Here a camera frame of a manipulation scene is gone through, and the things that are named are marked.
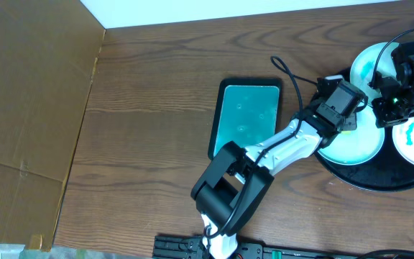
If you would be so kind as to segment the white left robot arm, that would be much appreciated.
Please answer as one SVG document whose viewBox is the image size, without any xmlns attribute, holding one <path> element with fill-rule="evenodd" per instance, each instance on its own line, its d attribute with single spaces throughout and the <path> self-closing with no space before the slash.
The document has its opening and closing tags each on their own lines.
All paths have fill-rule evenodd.
<svg viewBox="0 0 414 259">
<path fill-rule="evenodd" d="M 330 91 L 301 106 L 285 129 L 255 145 L 228 142 L 205 169 L 190 193 L 204 223 L 205 257 L 233 255 L 237 233 L 257 210 L 275 175 L 329 146 L 346 120 L 367 105 L 367 95 L 348 81 L 331 78 L 327 83 Z"/>
</svg>

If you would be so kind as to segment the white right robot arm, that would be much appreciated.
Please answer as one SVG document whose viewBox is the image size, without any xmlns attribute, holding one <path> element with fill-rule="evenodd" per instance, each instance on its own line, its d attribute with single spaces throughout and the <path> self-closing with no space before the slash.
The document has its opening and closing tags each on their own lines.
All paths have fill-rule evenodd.
<svg viewBox="0 0 414 259">
<path fill-rule="evenodd" d="M 395 75 L 388 76 L 374 67 L 370 88 L 380 97 L 372 100 L 378 128 L 393 127 L 414 118 L 414 42 L 399 44 L 389 57 Z"/>
</svg>

